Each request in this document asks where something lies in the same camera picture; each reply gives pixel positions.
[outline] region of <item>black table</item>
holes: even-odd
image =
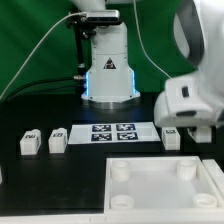
[[[180,151],[160,143],[68,145],[64,154],[49,154],[53,129],[72,124],[153,121],[157,94],[142,94],[136,107],[102,111],[82,106],[78,95],[32,95],[0,105],[0,216],[102,213],[106,159],[111,157],[191,156],[215,159],[224,168],[224,128],[211,144],[195,144],[179,129]],[[25,131],[39,129],[42,145],[35,156],[21,156]]]

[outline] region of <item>green screen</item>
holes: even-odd
[[[143,0],[137,3],[145,49],[156,64],[173,77],[193,70],[173,39],[173,18],[179,2]],[[72,3],[67,0],[0,1],[0,92],[44,34],[72,8]],[[129,65],[136,72],[136,88],[141,92],[161,91],[167,78],[147,61],[141,50],[133,5],[110,5],[108,8],[118,9],[128,27]],[[85,62],[90,67],[90,41],[83,41],[83,47]],[[74,32],[62,23],[37,50],[7,94],[32,81],[72,77],[77,74],[76,68]]]

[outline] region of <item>white plastic tray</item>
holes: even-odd
[[[196,164],[195,178],[186,180],[189,176],[187,170],[182,170],[178,176],[177,164],[180,161]],[[221,209],[224,213],[223,197],[198,157],[107,160],[105,213],[172,210],[194,214],[198,208],[195,208],[193,198],[199,194],[209,194],[217,199],[217,207],[206,208],[206,212]],[[117,207],[113,206],[114,200],[117,200]]]

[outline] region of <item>warning label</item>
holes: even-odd
[[[107,63],[105,64],[103,69],[116,69],[113,61],[111,58],[108,59]]]

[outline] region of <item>white cube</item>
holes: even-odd
[[[176,128],[162,128],[161,136],[166,150],[180,150],[180,135]]]
[[[53,130],[48,143],[50,153],[64,153],[68,143],[67,130],[64,128]]]
[[[35,155],[41,145],[41,132],[37,129],[27,131],[20,141],[22,155]]]
[[[207,126],[197,127],[195,130],[187,129],[189,135],[196,143],[211,143],[212,142],[212,128]]]

